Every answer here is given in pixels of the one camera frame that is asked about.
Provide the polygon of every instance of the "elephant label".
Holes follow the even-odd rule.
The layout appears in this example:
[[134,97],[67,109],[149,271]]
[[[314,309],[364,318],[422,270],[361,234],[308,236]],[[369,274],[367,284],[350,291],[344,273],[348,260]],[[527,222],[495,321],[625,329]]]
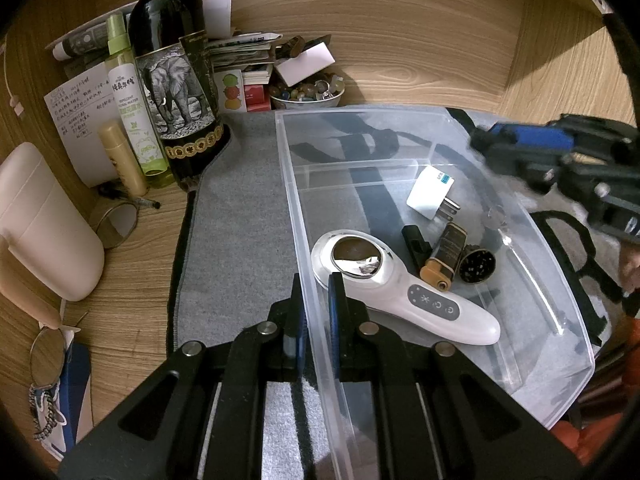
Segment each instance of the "elephant label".
[[140,56],[136,64],[161,139],[181,139],[214,122],[202,86],[179,43]]

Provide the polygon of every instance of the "chain bracelet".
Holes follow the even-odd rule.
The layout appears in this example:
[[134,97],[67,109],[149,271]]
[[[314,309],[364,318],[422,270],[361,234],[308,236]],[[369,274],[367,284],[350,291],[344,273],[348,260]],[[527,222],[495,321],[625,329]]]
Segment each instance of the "chain bracelet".
[[47,438],[58,423],[56,419],[56,408],[53,403],[53,397],[51,396],[50,390],[44,391],[44,393],[42,394],[42,402],[47,406],[47,423],[44,425],[44,428],[40,427],[40,421],[38,420],[38,408],[36,406],[36,388],[31,385],[29,387],[29,407],[31,409],[33,423],[36,427],[36,431],[33,434],[34,440],[44,440],[45,438]]

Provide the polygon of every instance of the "handwritten note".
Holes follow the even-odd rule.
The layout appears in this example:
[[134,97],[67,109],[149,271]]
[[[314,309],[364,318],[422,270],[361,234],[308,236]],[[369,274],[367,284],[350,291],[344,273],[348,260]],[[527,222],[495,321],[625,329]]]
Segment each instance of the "handwritten note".
[[120,118],[104,63],[60,85],[44,101],[80,179],[91,187],[117,178],[97,133],[101,124]]

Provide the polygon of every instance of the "massager control button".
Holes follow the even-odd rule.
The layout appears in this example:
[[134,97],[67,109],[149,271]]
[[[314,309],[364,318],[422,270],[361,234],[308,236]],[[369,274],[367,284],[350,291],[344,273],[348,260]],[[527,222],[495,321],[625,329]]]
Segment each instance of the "massager control button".
[[460,308],[455,301],[444,298],[423,286],[410,286],[407,297],[409,301],[418,308],[431,312],[448,321],[454,321],[460,317]]

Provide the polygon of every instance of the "white card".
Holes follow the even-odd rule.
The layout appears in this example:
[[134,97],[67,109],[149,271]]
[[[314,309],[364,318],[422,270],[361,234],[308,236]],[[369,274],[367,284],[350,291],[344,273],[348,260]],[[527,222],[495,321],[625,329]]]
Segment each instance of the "white card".
[[433,220],[454,180],[433,166],[427,166],[415,181],[406,204],[425,218]]
[[218,89],[218,107],[222,114],[246,111],[244,83],[241,70],[223,70],[213,73]]
[[293,86],[305,77],[319,72],[335,62],[334,57],[324,43],[318,43],[298,57],[286,59],[276,65],[276,70],[287,86]]

